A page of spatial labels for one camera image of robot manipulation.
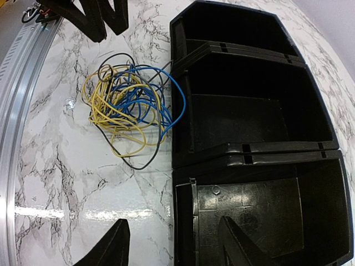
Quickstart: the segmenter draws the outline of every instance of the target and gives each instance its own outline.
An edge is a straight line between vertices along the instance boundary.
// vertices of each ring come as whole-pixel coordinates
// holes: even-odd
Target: black tray
[[[173,127],[173,168],[233,153],[336,150],[339,144],[307,65],[207,45],[172,73],[187,99]],[[182,109],[172,90],[173,117]]]
[[[233,254],[230,246],[220,250],[228,242],[221,235],[224,216],[242,230],[234,235],[234,255],[250,255],[239,266],[263,265],[251,263],[256,256],[279,266],[333,266],[353,258],[340,151],[224,156],[174,170],[173,188],[175,265],[224,266]]]
[[[195,1],[170,23],[171,58],[175,64],[207,41],[262,48],[300,57],[276,15],[210,1]]]

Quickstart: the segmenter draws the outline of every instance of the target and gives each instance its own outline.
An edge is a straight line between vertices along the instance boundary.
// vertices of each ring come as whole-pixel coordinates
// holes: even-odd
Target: yellow wire
[[[94,123],[95,125],[98,125],[99,127],[104,129],[105,131],[111,133],[111,140],[110,141],[111,141],[112,145],[113,145],[114,140],[117,136],[124,137],[130,141],[134,141],[137,144],[141,145],[137,150],[135,150],[133,152],[129,152],[127,154],[123,154],[123,155],[117,154],[114,151],[114,149],[112,149],[113,154],[116,155],[117,157],[129,157],[129,156],[132,156],[132,155],[137,154],[138,152],[142,151],[146,146],[156,146],[157,145],[157,143],[155,143],[155,144],[147,143],[146,136],[145,136],[145,133],[143,132],[143,129],[148,128],[152,124],[157,124],[158,121],[156,120],[156,113],[155,113],[154,109],[153,108],[149,109],[149,106],[147,104],[142,103],[142,105],[146,106],[145,112],[147,112],[149,109],[150,112],[153,113],[153,119],[148,124],[144,124],[144,123],[139,124],[135,117],[125,114],[124,112],[122,112],[119,109],[116,109],[113,106],[113,105],[117,105],[117,103],[121,99],[123,99],[129,91],[134,90],[137,87],[145,87],[145,88],[149,89],[148,85],[141,84],[140,80],[137,77],[135,77],[134,75],[131,75],[130,76],[131,80],[135,81],[136,84],[129,86],[120,92],[117,92],[117,91],[112,92],[112,87],[114,86],[114,84],[113,84],[113,82],[108,82],[112,78],[111,74],[113,73],[113,75],[115,75],[118,72],[122,71],[122,69],[123,69],[123,71],[129,70],[129,64],[127,64],[126,66],[120,66],[120,67],[116,67],[116,68],[112,67],[111,65],[104,65],[101,68],[100,73],[99,73],[100,78],[103,81],[99,80],[97,82],[97,85],[90,96],[88,95],[88,92],[87,92],[87,83],[94,76],[98,75],[98,71],[89,75],[83,84],[82,101],[85,104],[89,105],[92,109],[92,113],[89,117],[89,121]],[[123,76],[127,77],[127,76],[129,76],[129,74],[125,73],[125,74],[121,75],[120,79]],[[160,98],[155,90],[152,90],[152,92],[155,94],[155,97],[158,100],[158,102],[156,103],[156,107],[158,109],[158,115],[160,115],[161,120],[162,120],[162,116],[160,113]],[[106,99],[111,99],[112,105],[109,104],[106,101]],[[121,117],[110,118],[110,116],[112,114],[118,114]],[[129,136],[125,133],[125,132],[133,132],[133,131],[137,131],[141,135],[142,140],[139,140],[135,137]],[[163,143],[165,141],[165,139],[166,139],[166,135],[164,135],[163,139],[161,140],[161,143]]]

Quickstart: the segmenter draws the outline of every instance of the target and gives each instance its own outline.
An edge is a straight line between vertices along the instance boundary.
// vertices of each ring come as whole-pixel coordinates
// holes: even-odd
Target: marble tabletop
[[[169,22],[192,1],[128,0],[129,29],[91,42],[64,20],[49,50],[24,128],[16,176],[18,265],[72,265],[119,218],[129,220],[130,265],[173,265],[171,132],[154,162],[133,171],[89,123],[80,99],[86,76],[108,55],[139,63],[170,60]],[[352,202],[355,182],[355,84],[331,46],[289,0],[228,0],[275,13],[310,66],[344,153]],[[117,63],[126,59],[117,59]],[[130,143],[122,140],[119,149]],[[151,154],[131,159],[139,166]]]

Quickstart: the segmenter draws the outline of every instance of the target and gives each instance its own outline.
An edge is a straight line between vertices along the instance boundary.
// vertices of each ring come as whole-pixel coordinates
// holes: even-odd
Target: white wall
[[[321,31],[355,80],[355,0],[293,0]]]

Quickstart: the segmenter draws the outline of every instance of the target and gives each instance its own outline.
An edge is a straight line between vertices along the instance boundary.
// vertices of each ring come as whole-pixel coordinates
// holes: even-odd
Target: wire bundle
[[[118,55],[128,56],[130,62],[114,66],[106,64],[109,59]],[[113,153],[117,157],[121,157],[133,169],[142,170],[153,161],[160,144],[166,139],[167,131],[180,120],[185,112],[184,93],[177,82],[164,70],[170,63],[159,69],[149,65],[136,65],[134,59],[128,54],[115,54],[104,60],[99,69],[90,75],[83,85],[82,99],[91,107],[89,120],[104,135]],[[147,70],[156,72],[149,80],[143,77]],[[87,83],[96,75],[99,80],[93,91],[90,91]],[[159,77],[160,83],[154,82],[157,77]],[[174,121],[165,106],[164,89],[169,80],[176,85],[184,102],[181,114]],[[156,143],[148,143],[144,132],[151,126],[158,128]],[[110,139],[105,132],[111,133]],[[133,152],[121,154],[114,146],[117,137],[124,137],[140,146]],[[156,149],[151,159],[143,167],[134,167],[125,159],[139,153],[146,146],[156,146]]]

